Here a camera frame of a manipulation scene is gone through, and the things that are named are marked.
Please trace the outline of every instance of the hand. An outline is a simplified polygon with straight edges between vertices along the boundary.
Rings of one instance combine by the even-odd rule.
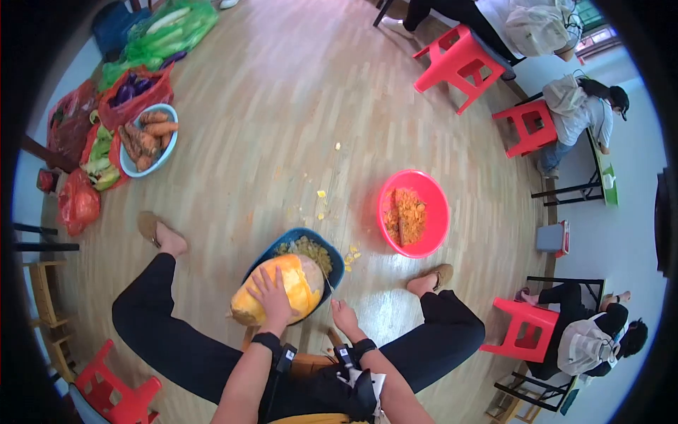
[[[628,290],[619,295],[620,302],[630,302],[631,301],[631,292]]]
[[[346,304],[346,301],[336,301],[332,299],[332,319],[334,325],[343,332],[352,343],[365,339],[365,333],[358,327],[358,317],[352,307]]]
[[[252,279],[259,289],[259,293],[249,287],[247,287],[247,291],[264,307],[266,321],[262,326],[262,332],[270,331],[273,334],[277,332],[282,334],[290,318],[293,315],[299,315],[299,313],[290,306],[280,267],[275,267],[275,284],[271,281],[271,277],[264,267],[259,268],[259,272],[264,278],[263,282],[256,274],[252,274]]]

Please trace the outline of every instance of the window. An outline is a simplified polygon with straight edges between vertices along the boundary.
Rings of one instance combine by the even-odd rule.
[[[575,46],[574,52],[579,59],[585,60],[621,44],[622,42],[619,40],[619,37],[617,37],[617,32],[614,28],[606,25],[603,28],[599,28],[594,33],[583,37],[577,46]]]
[[[584,28],[582,38],[575,46],[574,51],[579,60],[590,59],[600,53],[621,45],[617,32],[607,24],[605,18],[589,0],[580,0],[575,7]]]

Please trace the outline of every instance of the eggplant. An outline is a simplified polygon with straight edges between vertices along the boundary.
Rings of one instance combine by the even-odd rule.
[[[134,87],[131,84],[123,84],[118,89],[118,92],[115,94],[115,102],[117,105],[121,105],[124,102],[131,100],[134,97]]]
[[[182,50],[181,52],[176,52],[175,54],[171,55],[169,58],[165,59],[165,62],[163,62],[162,65],[160,65],[160,69],[167,68],[170,63],[172,62],[178,62],[179,60],[182,60],[183,58],[186,57],[188,52],[186,50]]]
[[[153,87],[153,82],[150,79],[147,78],[140,79],[134,84],[134,95],[138,96],[139,94],[145,92],[151,87]]]

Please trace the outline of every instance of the blue basin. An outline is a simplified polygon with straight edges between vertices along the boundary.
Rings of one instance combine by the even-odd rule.
[[[330,285],[334,290],[339,287],[339,283],[341,282],[342,277],[344,276],[344,259],[341,256],[341,253],[333,245],[327,242],[327,240],[323,239],[320,234],[316,233],[313,230],[304,228],[304,227],[297,227],[293,228],[280,237],[278,237],[277,240],[275,240],[265,251],[264,253],[259,256],[256,261],[254,261],[254,264],[250,267],[250,269],[247,270],[247,273],[245,274],[245,277],[243,278],[243,281],[240,283],[242,286],[245,281],[247,280],[247,277],[250,276],[252,271],[259,265],[261,265],[263,262],[267,261],[268,259],[275,258],[275,249],[280,246],[282,243],[287,243],[289,244],[290,242],[295,242],[299,240],[302,236],[307,236],[309,240],[312,240],[316,243],[318,243],[320,246],[323,246],[327,250],[327,253],[330,255],[330,260],[332,262],[332,272],[327,276],[327,279],[325,280],[325,291],[323,293],[323,296],[320,298],[320,303],[318,303],[318,306],[315,307],[315,309],[318,309],[320,305],[322,305],[332,294],[332,291],[330,288],[327,287],[327,283],[329,280]]]

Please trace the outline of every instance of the pumpkin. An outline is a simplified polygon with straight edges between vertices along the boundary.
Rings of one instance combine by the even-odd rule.
[[[290,306],[299,312],[292,316],[287,325],[307,317],[323,296],[325,290],[325,278],[320,267],[313,259],[302,254],[284,254],[273,259],[268,259],[256,267],[247,277],[245,283],[231,298],[231,316],[244,326],[261,326],[266,320],[266,314],[261,304],[247,291],[247,288],[259,292],[252,275],[256,275],[263,282],[259,272],[263,267],[275,284],[275,267],[280,267],[283,274],[283,285]]]

